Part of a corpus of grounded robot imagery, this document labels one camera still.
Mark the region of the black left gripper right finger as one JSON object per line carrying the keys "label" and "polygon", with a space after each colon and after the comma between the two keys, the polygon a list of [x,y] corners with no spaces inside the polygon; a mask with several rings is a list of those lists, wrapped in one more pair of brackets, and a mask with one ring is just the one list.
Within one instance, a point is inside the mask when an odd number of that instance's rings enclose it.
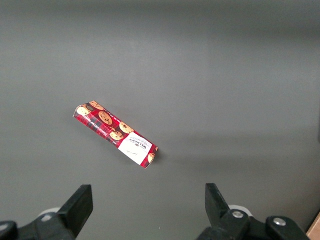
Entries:
{"label": "black left gripper right finger", "polygon": [[240,208],[228,206],[214,183],[205,184],[205,211],[210,222],[198,240],[308,240],[297,223],[285,216],[272,215],[265,222]]}

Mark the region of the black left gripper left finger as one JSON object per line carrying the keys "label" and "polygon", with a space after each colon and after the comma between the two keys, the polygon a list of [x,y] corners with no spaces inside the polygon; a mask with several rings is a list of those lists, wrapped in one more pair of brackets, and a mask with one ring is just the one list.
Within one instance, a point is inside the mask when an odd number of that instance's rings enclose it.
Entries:
{"label": "black left gripper left finger", "polygon": [[0,222],[2,240],[75,240],[93,211],[92,186],[81,185],[62,207],[43,211],[18,227],[13,220]]}

